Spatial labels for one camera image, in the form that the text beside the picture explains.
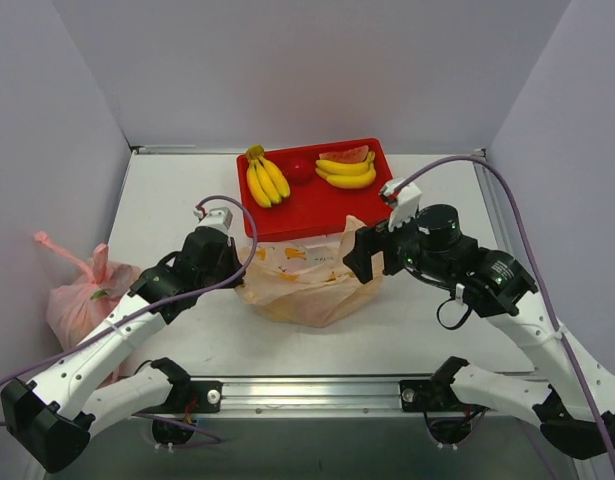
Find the orange plastic bag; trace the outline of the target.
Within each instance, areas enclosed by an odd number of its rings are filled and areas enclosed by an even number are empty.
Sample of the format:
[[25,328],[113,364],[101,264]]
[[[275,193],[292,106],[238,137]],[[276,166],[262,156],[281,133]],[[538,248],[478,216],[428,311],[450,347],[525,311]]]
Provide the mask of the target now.
[[370,259],[373,278],[366,284],[343,263],[363,226],[349,215],[335,244],[258,245],[236,294],[260,315],[281,323],[323,328],[354,313],[378,297],[383,282],[380,257]]

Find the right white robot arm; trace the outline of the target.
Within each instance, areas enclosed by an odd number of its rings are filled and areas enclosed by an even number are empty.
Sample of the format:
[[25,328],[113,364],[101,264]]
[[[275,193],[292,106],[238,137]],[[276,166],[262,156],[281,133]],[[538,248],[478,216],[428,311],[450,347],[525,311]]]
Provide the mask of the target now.
[[561,453],[587,460],[615,447],[615,375],[604,369],[560,321],[550,321],[535,279],[510,254],[462,233],[450,205],[424,208],[403,226],[382,221],[355,233],[344,257],[361,283],[373,278],[381,254],[384,274],[407,271],[444,290],[487,320],[531,361],[542,381],[526,381],[449,357],[432,375],[433,402],[496,410],[537,427]]

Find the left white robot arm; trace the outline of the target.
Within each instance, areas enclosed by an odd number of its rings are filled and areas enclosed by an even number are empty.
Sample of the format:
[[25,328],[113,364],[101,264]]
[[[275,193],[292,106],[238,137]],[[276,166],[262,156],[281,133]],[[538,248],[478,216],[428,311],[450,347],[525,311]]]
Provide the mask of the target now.
[[106,381],[147,339],[199,296],[241,284],[240,264],[228,226],[202,223],[180,250],[144,270],[112,312],[65,357],[24,382],[11,379],[0,398],[7,431],[49,473],[73,463],[90,440],[144,409],[183,408],[192,397],[191,377],[168,358],[139,373]]

